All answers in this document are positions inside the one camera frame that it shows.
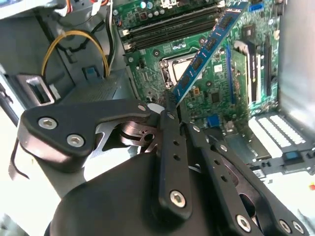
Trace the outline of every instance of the motherboard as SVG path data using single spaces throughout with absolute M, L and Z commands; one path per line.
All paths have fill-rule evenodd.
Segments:
M 131 0 L 114 19 L 137 98 L 172 90 L 231 0 Z M 200 128 L 251 139 L 250 117 L 278 106 L 282 0 L 251 0 L 182 102 Z

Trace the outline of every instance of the yellow cable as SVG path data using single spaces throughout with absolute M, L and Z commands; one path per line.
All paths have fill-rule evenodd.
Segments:
M 44 73 L 45 73 L 45 68 L 46 68 L 46 65 L 48 63 L 48 59 L 50 57 L 50 55 L 52 54 L 54 48 L 56 47 L 56 45 L 63 39 L 63 38 L 66 38 L 67 36 L 70 36 L 70 35 L 80 35 L 80 36 L 83 36 L 83 37 L 86 37 L 88 38 L 90 41 L 92 41 L 95 46 L 97 47 L 97 49 L 99 50 L 100 54 L 102 55 L 102 60 L 103 60 L 103 63 L 104 63 L 104 67 L 105 67 L 105 75 L 108 76 L 109 75 L 109 67 L 108 67 L 108 63 L 107 63 L 107 59 L 106 59 L 106 56 L 102 50 L 102 48 L 99 46 L 99 44 L 86 32 L 83 32 L 83 31 L 80 31 L 80 30 L 70 30 L 70 31 L 67 31 L 61 35 L 59 35 L 53 42 L 52 44 L 49 46 L 48 50 L 47 50 L 47 53 L 44 57 L 44 61 L 43 61 L 43 65 L 42 65 L 42 68 L 41 68 L 41 74 L 42 76 L 45 76 Z

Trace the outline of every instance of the blue ram stick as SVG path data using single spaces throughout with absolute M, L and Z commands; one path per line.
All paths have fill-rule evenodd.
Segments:
M 202 73 L 203 68 L 208 64 L 212 55 L 218 49 L 218 46 L 230 33 L 244 11 L 247 10 L 248 4 L 247 1 L 234 1 L 229 3 L 225 12 L 210 32 L 207 40 L 198 50 L 179 82 L 174 87 L 173 93 L 176 98 L 177 106 L 191 89 L 199 74 Z

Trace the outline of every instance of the green circuit board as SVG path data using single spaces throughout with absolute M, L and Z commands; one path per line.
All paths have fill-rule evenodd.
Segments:
M 212 3 L 218 1 L 219 0 L 186 0 L 181 1 L 178 6 L 176 5 L 172 6 L 171 8 L 163 8 L 161 6 L 161 0 L 132 0 L 126 4 L 117 5 L 115 9 L 119 13 L 119 18 L 122 22 L 121 27 L 124 29 L 129 29 L 147 25 L 149 23 L 163 19 L 168 19 L 181 13 L 209 6 Z M 145 8 L 141 7 L 142 2 L 146 2 Z M 152 8 L 150 9 L 148 8 L 149 2 L 152 4 Z
M 135 12 L 138 10 L 137 6 L 140 2 L 134 1 L 133 3 L 117 6 L 116 9 L 122 13 L 120 17 L 123 19 L 119 30 L 130 29 L 136 24 L 140 24 L 137 21 L 126 20 L 131 18 L 130 15 L 136 17 Z M 205 1 L 201 0 L 196 0 L 195 3 L 193 3 L 194 1 L 190 2 L 194 5 L 196 2 L 205 4 Z M 231 120 L 239 132 L 250 138 L 250 131 L 247 127 L 249 118 L 276 109 L 278 105 L 277 74 L 280 18 L 274 15 L 273 0 L 264 0 L 263 3 L 264 8 L 262 10 L 246 12 L 242 16 L 204 69 L 202 78 L 195 82 L 192 90 L 185 97 L 184 102 L 190 119 L 199 127 L 208 127 L 207 117 L 218 115 L 221 127 L 224 128 L 224 123 Z M 168 10 L 165 9 L 165 16 L 168 14 Z M 178 12 L 180 7 L 173 7 L 170 10 L 167 16 L 174 14 L 175 11 Z M 235 40 L 241 39 L 246 27 L 253 25 L 255 27 L 255 35 L 252 35 L 252 41 L 256 45 L 258 54 L 263 55 L 265 37 L 266 35 L 270 37 L 270 45 L 272 47 L 271 70 L 274 79 L 271 82 L 271 93 L 267 95 L 263 89 L 264 59 L 260 57 L 261 67 L 258 69 L 261 73 L 261 96 L 258 102 L 249 104 L 245 76 L 246 58 L 243 54 L 233 49 L 233 43 Z M 130 69 L 130 77 L 136 96 L 147 103 L 158 103 L 162 92 L 165 90 L 165 81 L 161 69 L 163 60 L 180 58 L 183 55 L 193 55 L 207 38 L 209 32 L 197 33 L 153 47 L 126 52 L 126 61 Z M 122 37 L 123 43 L 128 43 L 128 41 L 128 38 Z M 231 54 L 232 73 L 230 72 L 230 76 L 232 77 L 232 83 L 229 83 L 228 48 Z

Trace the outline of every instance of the blue connector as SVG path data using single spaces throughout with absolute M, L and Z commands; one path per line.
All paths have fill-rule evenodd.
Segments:
M 220 126 L 220 118 L 218 115 L 212 115 L 207 117 L 207 122 L 209 127 L 219 127 Z
M 264 3 L 261 2 L 261 3 L 257 3 L 257 4 L 253 4 L 253 5 L 250 5 L 248 7 L 248 11 L 249 12 L 253 12 L 253 11 L 258 11 L 258 10 L 261 10 L 264 8 Z

